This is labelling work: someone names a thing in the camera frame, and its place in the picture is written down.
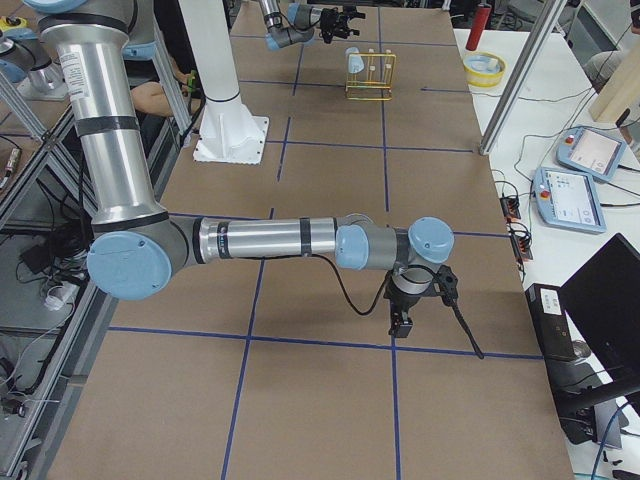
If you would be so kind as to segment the aluminium frame post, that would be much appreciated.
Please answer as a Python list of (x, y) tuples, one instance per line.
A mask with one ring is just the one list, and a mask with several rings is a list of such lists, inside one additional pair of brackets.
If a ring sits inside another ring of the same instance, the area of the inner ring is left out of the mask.
[(496, 144), (524, 87), (524, 83), (549, 35), (552, 33), (565, 4), (566, 2), (562, 0), (546, 1), (544, 3), (541, 14), (527, 37), (482, 137), (479, 145), (479, 153), (481, 155), (488, 155)]

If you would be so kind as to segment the yellow bowl with blue lid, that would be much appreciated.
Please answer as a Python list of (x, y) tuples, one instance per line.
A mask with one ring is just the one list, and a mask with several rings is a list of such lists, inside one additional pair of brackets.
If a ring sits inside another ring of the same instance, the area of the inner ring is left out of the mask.
[(507, 65), (499, 56), (489, 52), (472, 52), (463, 58), (467, 83), (474, 87), (491, 88), (498, 86)]

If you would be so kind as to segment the seated person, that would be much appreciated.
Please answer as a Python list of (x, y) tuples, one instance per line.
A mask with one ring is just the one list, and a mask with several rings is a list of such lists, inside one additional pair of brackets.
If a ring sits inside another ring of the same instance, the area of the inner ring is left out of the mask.
[[(179, 2), (155, 1), (154, 15), (164, 37), (174, 76), (186, 84), (197, 67)], [(167, 95), (158, 81), (134, 87), (131, 95), (135, 109), (142, 113), (160, 117), (173, 115)]]

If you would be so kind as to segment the orange black connector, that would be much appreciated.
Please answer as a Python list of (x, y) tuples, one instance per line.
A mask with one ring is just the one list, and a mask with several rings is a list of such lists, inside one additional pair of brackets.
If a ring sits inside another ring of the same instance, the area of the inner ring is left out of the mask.
[(523, 263), (533, 260), (530, 235), (516, 231), (510, 235), (510, 241), (514, 256), (518, 262)]
[(502, 196), (500, 205), (506, 221), (520, 220), (520, 200), (518, 196)]

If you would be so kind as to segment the upper teach pendant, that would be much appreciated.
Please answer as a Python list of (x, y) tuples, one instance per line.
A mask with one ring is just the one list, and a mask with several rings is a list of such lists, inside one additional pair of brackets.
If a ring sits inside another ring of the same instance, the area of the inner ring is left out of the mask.
[(559, 164), (588, 173), (599, 182), (613, 179), (627, 144), (590, 127), (575, 127), (565, 133), (556, 148)]

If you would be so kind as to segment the black computer box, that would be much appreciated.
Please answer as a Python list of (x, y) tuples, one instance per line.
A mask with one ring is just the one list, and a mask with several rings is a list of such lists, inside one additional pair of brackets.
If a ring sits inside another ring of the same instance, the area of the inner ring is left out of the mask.
[(576, 356), (559, 288), (534, 283), (526, 290), (526, 298), (544, 358), (565, 362), (574, 360)]

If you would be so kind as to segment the orange black connector upper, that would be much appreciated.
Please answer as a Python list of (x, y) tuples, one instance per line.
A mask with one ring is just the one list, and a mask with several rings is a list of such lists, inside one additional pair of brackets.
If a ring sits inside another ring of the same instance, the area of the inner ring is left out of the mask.
[(500, 205), (506, 221), (520, 220), (520, 200), (518, 196), (502, 196)]

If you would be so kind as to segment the orange black connector lower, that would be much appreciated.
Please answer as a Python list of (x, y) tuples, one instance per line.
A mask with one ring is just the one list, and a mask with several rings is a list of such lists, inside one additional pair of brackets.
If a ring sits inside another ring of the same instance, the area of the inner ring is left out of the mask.
[(510, 235), (510, 241), (514, 256), (518, 262), (523, 263), (533, 260), (530, 235), (516, 231)]

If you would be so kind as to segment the red cylinder bottle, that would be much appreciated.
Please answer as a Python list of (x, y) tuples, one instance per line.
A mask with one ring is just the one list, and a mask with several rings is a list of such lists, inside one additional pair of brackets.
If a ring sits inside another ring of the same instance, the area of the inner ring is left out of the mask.
[(487, 2), (482, 2), (477, 5), (472, 26), (469, 30), (469, 35), (465, 44), (466, 51), (472, 52), (477, 50), (482, 34), (489, 22), (492, 9), (493, 7)]

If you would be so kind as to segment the lower teach pendant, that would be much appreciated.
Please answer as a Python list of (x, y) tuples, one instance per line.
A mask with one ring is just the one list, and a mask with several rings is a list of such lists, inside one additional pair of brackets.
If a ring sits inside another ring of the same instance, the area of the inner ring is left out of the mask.
[(547, 225), (590, 234), (607, 230), (589, 174), (540, 167), (534, 173), (533, 189), (539, 215)]

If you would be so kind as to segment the light blue cup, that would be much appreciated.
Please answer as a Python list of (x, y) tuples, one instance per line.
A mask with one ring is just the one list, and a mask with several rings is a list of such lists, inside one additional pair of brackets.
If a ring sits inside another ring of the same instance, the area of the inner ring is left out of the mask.
[(357, 75), (365, 70), (365, 64), (357, 47), (348, 47), (345, 50), (347, 59), (347, 72), (350, 75)]

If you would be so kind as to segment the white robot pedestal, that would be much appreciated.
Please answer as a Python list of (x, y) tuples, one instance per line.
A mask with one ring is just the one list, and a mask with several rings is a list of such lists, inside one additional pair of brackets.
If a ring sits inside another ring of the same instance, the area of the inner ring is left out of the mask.
[(257, 165), (269, 119), (252, 115), (242, 101), (223, 3), (182, 0), (179, 5), (203, 90), (194, 159)]

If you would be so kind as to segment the teach pendant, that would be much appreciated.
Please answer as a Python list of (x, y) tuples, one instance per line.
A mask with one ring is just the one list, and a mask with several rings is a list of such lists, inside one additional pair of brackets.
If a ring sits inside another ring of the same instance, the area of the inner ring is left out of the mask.
[(559, 164), (588, 173), (599, 182), (613, 179), (627, 144), (590, 127), (575, 127), (565, 133), (556, 148)]
[(547, 225), (590, 234), (607, 230), (589, 174), (540, 167), (534, 173), (533, 189), (539, 215)]

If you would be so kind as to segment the black monitor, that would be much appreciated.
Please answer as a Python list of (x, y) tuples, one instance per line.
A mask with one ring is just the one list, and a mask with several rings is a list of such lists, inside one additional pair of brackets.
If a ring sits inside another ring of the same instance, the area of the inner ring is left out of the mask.
[(571, 320), (607, 368), (639, 371), (639, 252), (615, 234), (560, 289)]

